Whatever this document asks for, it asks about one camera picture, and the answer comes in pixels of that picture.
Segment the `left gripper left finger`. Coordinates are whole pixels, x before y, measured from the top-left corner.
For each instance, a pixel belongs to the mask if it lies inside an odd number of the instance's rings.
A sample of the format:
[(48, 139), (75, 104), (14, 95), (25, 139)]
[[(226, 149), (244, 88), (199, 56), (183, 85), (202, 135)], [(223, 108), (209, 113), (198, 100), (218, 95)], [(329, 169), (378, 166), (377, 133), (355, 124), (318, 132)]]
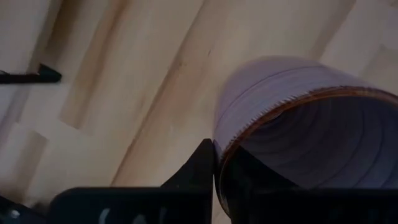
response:
[(214, 147), (204, 139), (159, 187), (79, 187), (50, 204), (54, 224), (210, 223)]

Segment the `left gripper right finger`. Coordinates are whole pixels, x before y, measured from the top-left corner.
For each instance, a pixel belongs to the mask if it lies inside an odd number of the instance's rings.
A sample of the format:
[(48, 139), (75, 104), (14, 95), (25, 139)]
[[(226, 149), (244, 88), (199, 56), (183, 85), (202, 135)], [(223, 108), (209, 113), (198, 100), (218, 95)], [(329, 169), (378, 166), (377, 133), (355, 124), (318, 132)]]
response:
[(229, 163), (232, 223), (397, 223), (397, 191), (305, 189), (239, 147)]

